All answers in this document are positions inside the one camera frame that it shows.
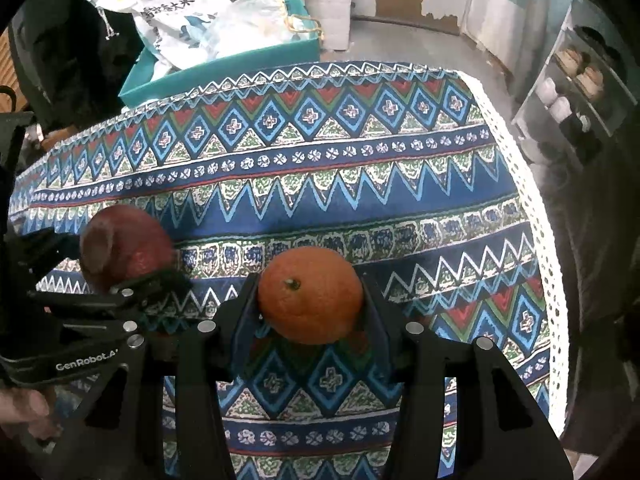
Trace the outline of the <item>person's left hand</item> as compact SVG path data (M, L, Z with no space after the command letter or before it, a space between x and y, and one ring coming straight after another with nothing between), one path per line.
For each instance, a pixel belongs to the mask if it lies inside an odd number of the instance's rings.
M0 396L1 428L26 425L38 440L58 437L61 429L54 420L56 394L53 388L43 391L26 388L2 388Z

